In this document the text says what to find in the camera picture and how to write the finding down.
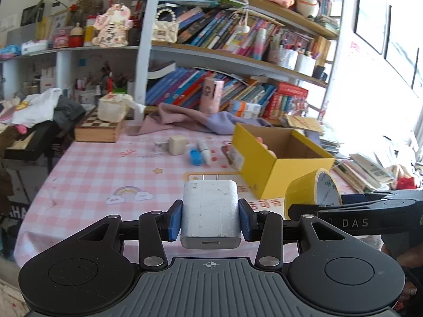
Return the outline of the person's hand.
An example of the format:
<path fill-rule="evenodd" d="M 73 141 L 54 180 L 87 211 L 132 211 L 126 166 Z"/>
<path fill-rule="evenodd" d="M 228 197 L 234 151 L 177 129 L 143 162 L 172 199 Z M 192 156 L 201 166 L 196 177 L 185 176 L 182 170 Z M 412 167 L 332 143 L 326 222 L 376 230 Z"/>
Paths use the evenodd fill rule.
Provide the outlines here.
<path fill-rule="evenodd" d="M 422 308 L 422 242 L 412 244 L 405 234 L 382 236 L 381 251 L 394 258 L 407 275 L 400 301 L 408 309 L 412 305 Z"/>

